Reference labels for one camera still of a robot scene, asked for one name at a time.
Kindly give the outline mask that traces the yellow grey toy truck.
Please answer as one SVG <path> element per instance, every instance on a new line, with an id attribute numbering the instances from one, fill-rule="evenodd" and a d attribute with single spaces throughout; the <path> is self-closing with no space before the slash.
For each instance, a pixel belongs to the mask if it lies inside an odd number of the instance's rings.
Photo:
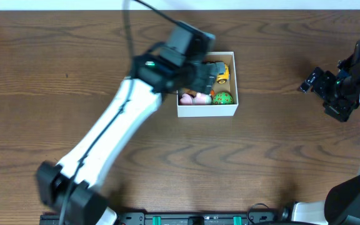
<path id="1" fill-rule="evenodd" d="M 222 61 L 214 63 L 213 74 L 218 84 L 225 84 L 230 79 L 229 66 Z"/>

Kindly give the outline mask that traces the pink white pig toy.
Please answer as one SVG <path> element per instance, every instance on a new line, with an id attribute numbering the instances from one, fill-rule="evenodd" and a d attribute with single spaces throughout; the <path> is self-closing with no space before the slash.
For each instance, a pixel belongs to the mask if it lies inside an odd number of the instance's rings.
<path id="1" fill-rule="evenodd" d="M 212 96 L 201 92 L 186 89 L 180 94 L 179 104 L 184 106 L 192 105 L 210 105 L 212 104 Z"/>

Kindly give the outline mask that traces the green number ball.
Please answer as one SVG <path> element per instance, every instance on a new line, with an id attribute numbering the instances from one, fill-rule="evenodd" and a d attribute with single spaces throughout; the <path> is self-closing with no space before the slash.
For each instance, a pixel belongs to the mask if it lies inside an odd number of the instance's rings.
<path id="1" fill-rule="evenodd" d="M 229 105 L 234 104 L 234 99 L 229 92 L 218 92 L 212 98 L 212 105 Z"/>

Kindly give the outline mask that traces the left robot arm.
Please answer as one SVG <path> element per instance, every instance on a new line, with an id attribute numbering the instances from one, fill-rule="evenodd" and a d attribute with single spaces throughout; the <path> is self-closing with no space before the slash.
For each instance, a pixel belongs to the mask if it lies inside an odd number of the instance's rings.
<path id="1" fill-rule="evenodd" d="M 56 164 L 44 161 L 36 171 L 41 202 L 58 214 L 58 224 L 114 224 L 117 214 L 99 190 L 120 152 L 166 94 L 182 88 L 208 94 L 223 69 L 223 63 L 203 57 L 133 57 L 129 74 L 89 132 Z"/>

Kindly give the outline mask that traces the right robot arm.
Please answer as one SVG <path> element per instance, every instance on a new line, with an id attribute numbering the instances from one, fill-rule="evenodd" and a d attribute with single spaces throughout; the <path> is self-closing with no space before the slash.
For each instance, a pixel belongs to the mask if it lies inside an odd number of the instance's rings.
<path id="1" fill-rule="evenodd" d="M 333 74 L 316 67 L 300 90 L 316 93 L 323 100 L 327 115 L 346 122 L 360 108 L 360 40 L 354 52 L 339 61 L 337 68 L 337 74 Z M 356 177 L 333 187 L 325 200 L 298 202 L 284 208 L 277 224 L 360 225 L 360 166 Z"/>

